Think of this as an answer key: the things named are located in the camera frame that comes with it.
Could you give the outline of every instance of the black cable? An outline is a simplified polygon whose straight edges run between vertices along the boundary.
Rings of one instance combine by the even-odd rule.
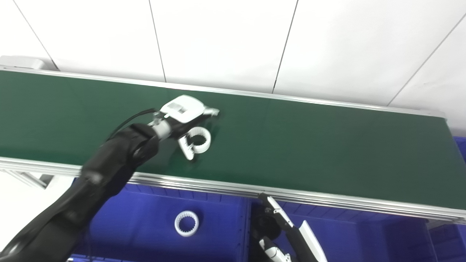
[[[124,125],[126,125],[127,123],[129,123],[131,120],[139,117],[139,116],[142,116],[142,115],[146,115],[146,114],[151,114],[151,113],[155,113],[157,112],[157,110],[155,108],[149,108],[149,109],[146,109],[146,110],[143,110],[133,116],[131,116],[130,118],[126,119],[123,123],[121,123],[110,135],[109,137],[107,138],[106,141],[109,141],[117,132],[118,130],[120,130]]]

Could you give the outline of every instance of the panel seam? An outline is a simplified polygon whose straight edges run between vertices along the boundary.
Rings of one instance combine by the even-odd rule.
[[[18,11],[20,12],[21,16],[24,18],[24,20],[26,21],[27,25],[29,26],[29,28],[31,29],[31,31],[33,32],[33,34],[35,35],[35,37],[37,38],[37,40],[39,41],[39,43],[41,44],[42,48],[44,49],[45,53],[47,53],[48,57],[50,58],[50,60],[52,61],[52,64],[55,66],[55,68],[60,71],[60,69],[58,68],[57,64],[55,63],[55,61],[53,60],[52,56],[50,55],[50,53],[47,51],[47,49],[45,48],[44,44],[42,43],[42,41],[39,39],[39,36],[36,34],[36,32],[34,31],[34,29],[32,28],[31,24],[29,23],[29,21],[26,19],[26,16],[23,14],[23,12],[21,11],[20,7],[18,6],[18,4],[16,3],[15,0],[12,0],[14,5],[16,6],[16,8],[18,9]]]
[[[466,17],[466,13],[460,18],[460,20],[453,26],[453,28],[446,34],[446,36],[440,41],[436,48],[430,53],[430,55],[422,62],[419,68],[412,74],[412,76],[404,83],[404,85],[398,90],[395,96],[388,102],[386,106],[390,106],[390,104],[397,98],[397,96],[403,91],[403,89],[409,84],[409,82],[414,78],[414,76],[421,70],[421,68],[427,63],[427,61],[432,57],[432,55],[438,50],[438,48],[445,42],[445,40],[450,36],[450,34],[456,29],[456,27],[463,21],[464,17]]]
[[[164,69],[164,62],[162,61],[162,52],[160,52],[160,44],[158,43],[158,36],[157,36],[157,30],[155,28],[155,20],[154,20],[154,13],[152,12],[152,4],[151,0],[148,0],[149,2],[149,8],[151,10],[151,17],[152,17],[152,24],[154,25],[154,32],[155,32],[155,39],[157,41],[157,48],[158,48],[158,56],[160,57],[160,64],[162,65],[162,72],[164,74],[164,81],[165,83],[167,82],[167,78],[165,76],[165,69]]]
[[[277,84],[278,74],[280,73],[281,62],[283,61],[283,56],[285,55],[285,49],[287,48],[288,38],[290,36],[291,27],[293,25],[293,20],[295,19],[296,9],[298,7],[299,0],[296,0],[295,10],[293,11],[293,16],[291,17],[290,27],[288,29],[287,38],[285,40],[285,46],[283,47],[283,52],[281,54],[280,63],[278,64],[277,75],[275,76],[274,86],[272,88],[272,94],[275,91],[275,85]]]

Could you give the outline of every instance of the blue plastic crate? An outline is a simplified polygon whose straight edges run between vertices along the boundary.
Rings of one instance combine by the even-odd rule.
[[[429,231],[439,262],[466,261],[466,226],[443,225]]]
[[[328,262],[437,262],[426,220],[280,202],[296,226],[306,220]],[[275,241],[294,254],[285,235]]]
[[[454,137],[454,139],[455,139],[456,144],[458,145],[461,155],[463,155],[463,159],[466,162],[466,138]]]
[[[199,217],[199,229],[191,237],[174,228],[175,217],[185,210]],[[249,212],[250,200],[242,197],[128,184],[93,219],[92,256],[134,262],[244,262]],[[75,253],[88,255],[87,243]]]

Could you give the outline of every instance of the white wall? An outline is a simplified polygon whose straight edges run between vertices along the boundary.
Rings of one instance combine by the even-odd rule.
[[[0,0],[0,55],[37,57],[49,68],[54,68],[47,52],[12,0]]]
[[[387,105],[465,12],[464,0],[300,0],[274,93]]]
[[[167,82],[272,92],[296,0],[151,0]]]
[[[453,134],[466,137],[466,20],[445,39],[391,106],[443,111]]]
[[[60,71],[164,81],[148,1],[15,1]]]

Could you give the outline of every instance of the white ring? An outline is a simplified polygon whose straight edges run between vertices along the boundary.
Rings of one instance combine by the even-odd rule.
[[[194,153],[201,154],[207,151],[207,149],[209,149],[210,141],[212,138],[210,136],[210,132],[207,129],[205,129],[204,127],[196,126],[196,127],[191,128],[191,130],[188,131],[188,135],[190,137],[202,136],[206,139],[206,141],[202,145],[192,146],[192,150],[194,151]]]
[[[191,217],[192,219],[194,219],[194,227],[188,232],[185,232],[179,228],[179,223],[185,217]],[[176,229],[176,232],[178,232],[178,234],[180,234],[181,236],[184,236],[184,237],[192,236],[194,235],[194,233],[196,233],[198,228],[199,228],[199,218],[193,211],[188,211],[188,210],[183,211],[179,213],[175,218],[175,229]]]

